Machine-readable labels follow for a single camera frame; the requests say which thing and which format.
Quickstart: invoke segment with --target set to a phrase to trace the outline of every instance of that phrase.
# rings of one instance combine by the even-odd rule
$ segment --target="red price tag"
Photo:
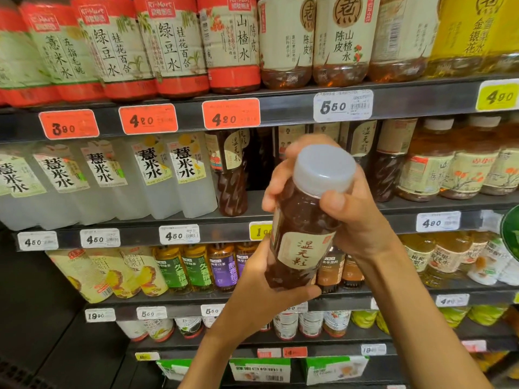
[[[260,100],[257,98],[204,101],[202,113],[208,130],[257,127],[261,124]]]
[[[283,348],[283,357],[308,357],[306,347]]]
[[[173,104],[121,106],[119,117],[126,135],[178,131],[177,113]]]
[[[90,109],[40,112],[39,120],[47,139],[95,138],[99,127]]]

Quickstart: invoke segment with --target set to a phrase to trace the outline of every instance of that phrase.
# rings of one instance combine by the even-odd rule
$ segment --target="bottle label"
[[[20,8],[54,84],[97,82],[94,61],[68,5]]]
[[[422,253],[420,251],[413,250],[407,246],[404,246],[407,251],[407,256],[411,258],[411,261],[415,265],[415,269],[418,273],[421,273],[427,267],[427,264],[431,260],[432,251],[428,253]]]
[[[442,187],[458,192],[479,191],[498,154],[456,153]]]
[[[23,157],[0,154],[0,184],[15,198],[47,192]]]
[[[137,281],[146,295],[158,296],[168,290],[151,248],[121,248],[120,251],[125,264],[135,272]]]
[[[341,282],[342,268],[344,266],[344,256],[326,256],[321,262],[318,270],[319,280],[317,284],[327,286],[336,285]]]
[[[241,277],[241,274],[243,273],[243,269],[245,268],[245,264],[247,262],[247,259],[249,259],[250,256],[249,255],[238,255],[236,254],[236,260],[238,262],[238,271],[240,273],[240,277]]]
[[[348,327],[351,311],[325,311],[324,322],[335,331],[343,331]]]
[[[0,8],[0,89],[26,89],[50,85],[38,49],[17,11]]]
[[[235,169],[241,165],[243,151],[241,149],[241,138],[239,130],[233,132],[225,138],[224,153],[227,170]]]
[[[334,235],[335,232],[324,235],[287,232],[281,239],[278,260],[289,268],[313,269],[328,252]]]
[[[368,63],[380,0],[317,0],[314,66]]]
[[[146,8],[137,19],[159,83],[162,78],[207,73],[195,10],[189,10],[189,5],[176,9],[173,0],[142,0],[136,4],[139,9]]]
[[[436,195],[453,158],[454,155],[412,156],[402,167],[399,188],[411,194]]]
[[[182,257],[187,269],[187,274],[193,285],[204,287],[211,285],[211,275],[205,262],[205,255],[199,257]]]
[[[183,288],[187,285],[186,274],[180,263],[180,253],[171,259],[157,260],[157,264],[168,287]]]
[[[132,0],[79,5],[79,26],[105,83],[152,79]]]
[[[223,170],[220,147],[218,146],[218,137],[212,134],[205,134],[205,146],[209,153],[211,168],[214,170]]]
[[[352,156],[364,157],[370,152],[373,145],[373,138],[375,137],[376,128],[376,120],[367,121],[355,128],[350,147],[350,154]]]
[[[58,192],[76,192],[90,188],[85,175],[79,169],[68,149],[65,157],[34,154],[34,158]]]
[[[112,294],[112,289],[105,281],[103,273],[90,260],[85,250],[75,249],[68,254],[64,252],[51,254],[50,259],[81,296],[89,303],[99,303]]]
[[[463,263],[468,263],[468,264],[474,263],[478,259],[481,251],[483,250],[483,248],[485,248],[486,245],[487,245],[487,242],[472,243],[472,246],[465,254],[465,260],[463,261]]]
[[[483,185],[506,189],[519,186],[519,149],[500,151]]]
[[[304,124],[288,125],[278,127],[278,140],[279,140],[279,158],[285,159],[285,151],[287,147],[295,142],[300,136],[303,136],[306,132],[306,126]]]
[[[372,60],[384,63],[428,58],[438,30],[439,3],[440,0],[381,0]]]
[[[465,253],[455,253],[440,246],[436,246],[431,254],[429,265],[442,273],[454,273],[464,260]]]
[[[387,119],[382,124],[377,151],[380,153],[406,154],[418,119]]]
[[[208,68],[260,65],[256,0],[200,9]]]
[[[442,24],[431,59],[485,54],[503,3],[504,0],[442,0]]]
[[[146,143],[138,143],[132,145],[132,149],[147,186],[172,177],[171,169],[166,165],[168,154],[165,152],[162,142],[151,146]]]
[[[258,8],[262,69],[311,67],[315,0],[260,0]]]
[[[88,147],[82,147],[81,152],[87,161],[99,187],[127,186],[125,174],[117,162],[112,145],[101,142],[89,142]]]
[[[339,129],[341,123],[314,123],[314,134],[324,134],[331,137],[335,142],[339,141]]]
[[[179,184],[196,182],[207,176],[196,134],[175,136],[175,140],[168,143],[168,146]]]

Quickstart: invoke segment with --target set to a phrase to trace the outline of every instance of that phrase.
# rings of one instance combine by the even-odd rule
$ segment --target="white bottle cap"
[[[501,116],[469,116],[469,125],[474,127],[497,127]]]
[[[424,128],[434,131],[450,130],[453,127],[454,119],[425,119]]]
[[[309,145],[297,156],[293,180],[302,192],[321,198],[328,190],[346,191],[355,167],[354,158],[339,147]]]

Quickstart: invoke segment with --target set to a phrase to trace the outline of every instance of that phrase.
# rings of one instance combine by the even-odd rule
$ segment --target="yellow bottle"
[[[380,0],[367,75],[375,82],[420,77],[431,54],[440,0]]]
[[[501,146],[496,126],[499,116],[470,116],[468,126],[453,134],[456,154],[445,177],[440,195],[469,199],[483,186]]]
[[[472,245],[465,232],[439,232],[434,234],[436,248],[425,269],[422,281],[432,288],[442,287],[453,278],[465,254]]]
[[[476,73],[490,49],[505,0],[442,0],[440,26],[425,75]]]
[[[407,233],[398,235],[407,251],[407,255],[414,263],[416,272],[422,274],[431,261],[432,251],[436,246],[431,233]]]
[[[477,257],[480,256],[480,252],[485,248],[490,240],[490,235],[487,232],[468,231],[465,233],[472,240],[472,246],[465,254],[462,263],[459,265],[458,270],[461,273],[467,273],[470,270],[472,264],[474,264]]]
[[[438,195],[454,157],[448,138],[453,123],[454,119],[425,119],[412,137],[397,195],[415,202],[427,202]]]
[[[104,274],[115,296],[127,299],[141,291],[135,272],[125,265],[118,248],[87,248],[85,252]]]
[[[505,0],[481,71],[519,72],[519,0]]]

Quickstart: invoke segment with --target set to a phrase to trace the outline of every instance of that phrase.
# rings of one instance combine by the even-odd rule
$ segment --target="white label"
[[[140,320],[165,320],[168,310],[164,306],[137,307],[137,318]]]
[[[138,361],[159,360],[158,352],[135,352],[135,359]]]
[[[332,121],[366,120],[373,113],[373,91],[335,91],[314,96],[314,120]]]
[[[439,294],[436,296],[438,307],[463,307],[469,304],[469,294]]]
[[[289,307],[285,311],[281,312],[281,314],[288,314],[288,313],[306,313],[308,311],[308,302],[304,302],[301,304],[298,304],[294,307]]]
[[[79,237],[83,248],[120,247],[121,245],[121,236],[117,228],[81,229]]]
[[[461,344],[469,352],[486,352],[486,340],[463,340]]]
[[[87,308],[85,310],[87,322],[114,322],[115,310],[113,308]]]
[[[380,356],[386,355],[386,344],[361,344],[360,352],[363,356]]]
[[[200,228],[192,225],[163,225],[159,227],[160,243],[191,244],[200,242]]]
[[[420,213],[416,216],[416,232],[443,232],[459,229],[461,212]]]
[[[17,235],[18,246],[22,251],[57,250],[58,235],[55,231],[20,232]]]
[[[202,317],[217,317],[224,309],[225,304],[202,304],[200,311]]]
[[[375,300],[375,298],[371,298],[371,310],[378,310],[378,305],[377,305],[377,301]]]

